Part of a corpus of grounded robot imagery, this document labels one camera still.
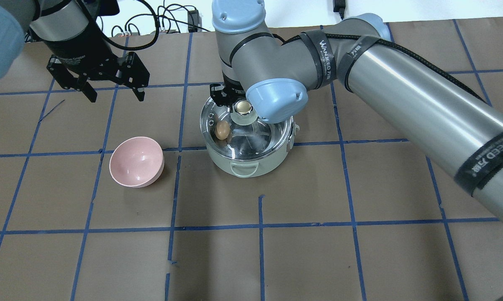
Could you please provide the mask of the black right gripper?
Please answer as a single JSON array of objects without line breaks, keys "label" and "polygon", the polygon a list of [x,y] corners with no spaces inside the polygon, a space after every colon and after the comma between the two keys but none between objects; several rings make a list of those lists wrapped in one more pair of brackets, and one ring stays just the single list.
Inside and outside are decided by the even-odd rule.
[{"label": "black right gripper", "polygon": [[210,98],[218,107],[232,107],[242,99],[242,86],[239,84],[210,84]]}]

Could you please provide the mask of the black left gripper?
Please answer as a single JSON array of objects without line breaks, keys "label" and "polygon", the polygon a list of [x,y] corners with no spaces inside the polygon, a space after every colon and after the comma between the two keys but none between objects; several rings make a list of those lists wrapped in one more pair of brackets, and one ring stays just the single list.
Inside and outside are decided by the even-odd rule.
[{"label": "black left gripper", "polygon": [[144,101],[150,72],[135,52],[125,57],[114,54],[96,26],[87,25],[68,40],[46,45],[52,51],[47,70],[62,88],[81,91],[95,103],[98,95],[89,80],[108,80],[131,88],[138,101]]}]

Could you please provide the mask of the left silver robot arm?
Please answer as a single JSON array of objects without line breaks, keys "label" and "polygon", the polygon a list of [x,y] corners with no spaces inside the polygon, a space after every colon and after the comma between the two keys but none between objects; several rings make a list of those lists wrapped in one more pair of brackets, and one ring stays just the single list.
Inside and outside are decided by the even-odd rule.
[{"label": "left silver robot arm", "polygon": [[111,81],[145,97],[150,73],[136,54],[140,46],[112,42],[96,24],[119,13],[116,0],[0,0],[0,79],[20,55],[26,33],[52,51],[47,70],[63,89],[95,102],[91,81]]}]

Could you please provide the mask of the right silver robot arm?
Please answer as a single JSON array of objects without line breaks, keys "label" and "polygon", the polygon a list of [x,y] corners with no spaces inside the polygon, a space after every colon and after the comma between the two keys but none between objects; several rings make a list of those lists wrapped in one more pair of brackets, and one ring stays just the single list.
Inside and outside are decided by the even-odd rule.
[{"label": "right silver robot arm", "polygon": [[279,44],[262,0],[214,0],[225,76],[253,116],[275,124],[301,111],[308,91],[339,80],[416,144],[503,223],[503,114],[471,89],[393,43],[377,15],[351,17]]}]

